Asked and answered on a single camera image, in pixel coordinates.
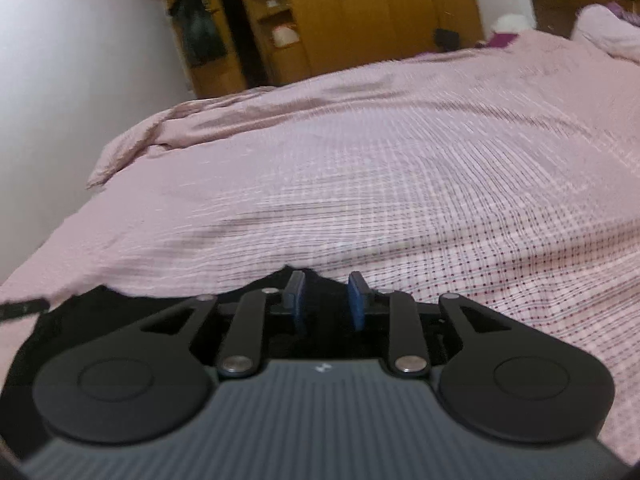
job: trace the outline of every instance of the pink bedsheet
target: pink bedsheet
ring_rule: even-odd
[[[283,264],[340,280],[359,269],[421,301],[456,290],[603,360],[617,392],[601,438],[632,462],[638,96],[639,67],[524,32],[505,50],[183,104],[105,149],[90,181],[104,189],[0,301],[101,283],[189,296]]]

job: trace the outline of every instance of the striped fabric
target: striped fabric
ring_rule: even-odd
[[[639,67],[527,31],[505,50],[184,104],[105,149],[90,180],[104,188],[0,301],[59,303],[101,283],[190,296],[283,264],[358,269],[421,301],[455,290],[603,360],[617,393],[601,438],[632,462],[638,96]],[[15,343],[28,325],[2,330]]]

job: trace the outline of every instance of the white pillow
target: white pillow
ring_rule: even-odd
[[[571,39],[640,63],[640,28],[620,20],[607,7],[590,5],[581,10]]]

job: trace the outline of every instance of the metal pin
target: metal pin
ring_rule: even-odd
[[[254,362],[243,355],[232,355],[222,361],[222,369],[230,374],[243,374],[251,369]]]
[[[396,368],[405,374],[421,372],[427,367],[427,361],[417,355],[404,355],[396,359]]]

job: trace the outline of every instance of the plaid fabric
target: plaid fabric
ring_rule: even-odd
[[[0,301],[101,283],[191,296],[283,264],[357,269],[421,301],[455,290],[603,360],[617,393],[601,438],[632,462],[638,95],[637,66],[525,31],[505,50],[181,105],[107,146],[90,181],[104,189]]]

